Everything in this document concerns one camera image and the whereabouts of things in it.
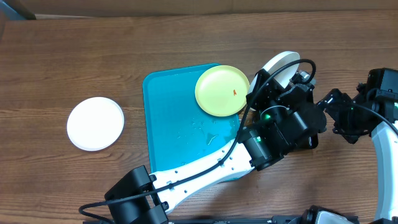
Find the white plate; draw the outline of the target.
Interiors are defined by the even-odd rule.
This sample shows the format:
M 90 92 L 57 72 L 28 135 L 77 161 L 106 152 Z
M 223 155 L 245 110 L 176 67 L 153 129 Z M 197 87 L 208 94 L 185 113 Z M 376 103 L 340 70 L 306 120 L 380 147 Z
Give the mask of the white plate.
M 67 120 L 69 140 L 79 149 L 94 152 L 114 144 L 124 129 L 124 113 L 113 100 L 92 97 L 76 105 Z
M 270 59 L 262 68 L 269 74 L 263 75 L 261 77 L 259 77 L 258 74 L 255 74 L 255 77 L 249 86 L 247 101 L 250 100 L 251 93 L 254 91 L 254 89 L 256 87 L 260 87 L 262 83 L 268 79 L 269 75 L 272 75 L 284 65 L 298 59 L 300 59 L 299 53 L 293 51 L 281 52 Z M 257 101 L 251 106 L 250 110 L 258 110 L 259 103 L 268 103 L 270 100 L 276 99 L 276 96 L 279 96 L 285 92 L 290 79 L 295 75 L 298 67 L 298 64 L 292 65 L 276 75 L 274 79 L 269 82 L 269 85 L 263 89 L 263 93 L 258 96 Z

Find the light green plate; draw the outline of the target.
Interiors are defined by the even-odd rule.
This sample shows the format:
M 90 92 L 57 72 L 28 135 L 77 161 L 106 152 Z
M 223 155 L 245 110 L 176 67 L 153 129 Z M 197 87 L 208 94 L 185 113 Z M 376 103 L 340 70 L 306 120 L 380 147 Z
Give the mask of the light green plate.
M 199 77 L 195 99 L 204 112 L 225 117 L 244 108 L 248 91 L 249 81 L 242 71 L 229 65 L 217 65 Z

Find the white plate front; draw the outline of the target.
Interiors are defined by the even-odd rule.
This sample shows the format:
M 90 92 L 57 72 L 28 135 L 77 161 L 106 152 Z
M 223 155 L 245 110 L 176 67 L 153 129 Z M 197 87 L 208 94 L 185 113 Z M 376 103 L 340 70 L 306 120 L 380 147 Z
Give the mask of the white plate front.
M 92 97 L 76 105 L 67 120 L 69 140 L 79 149 L 94 152 L 114 144 L 124 129 L 124 113 L 113 100 Z

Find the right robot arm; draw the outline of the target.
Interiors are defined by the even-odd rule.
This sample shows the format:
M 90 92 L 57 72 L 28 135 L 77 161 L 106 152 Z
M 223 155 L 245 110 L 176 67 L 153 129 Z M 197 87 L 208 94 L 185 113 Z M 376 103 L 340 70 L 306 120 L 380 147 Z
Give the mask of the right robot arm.
M 397 223 L 397 70 L 376 68 L 350 98 L 332 89 L 317 106 L 335 121 L 333 132 L 354 144 L 368 135 L 377 157 L 375 223 Z

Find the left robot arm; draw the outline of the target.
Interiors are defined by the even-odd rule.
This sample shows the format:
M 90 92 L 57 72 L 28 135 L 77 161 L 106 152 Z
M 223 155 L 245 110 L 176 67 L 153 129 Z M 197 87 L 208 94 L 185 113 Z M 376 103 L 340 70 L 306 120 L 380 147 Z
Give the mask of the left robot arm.
M 261 69 L 247 94 L 259 116 L 240 126 L 221 149 L 176 169 L 128 172 L 106 194 L 112 223 L 166 223 L 167 215 L 190 196 L 225 180 L 263 170 L 298 147 L 317 146 L 326 116 L 314 104 L 314 73 L 283 78 L 282 69 Z

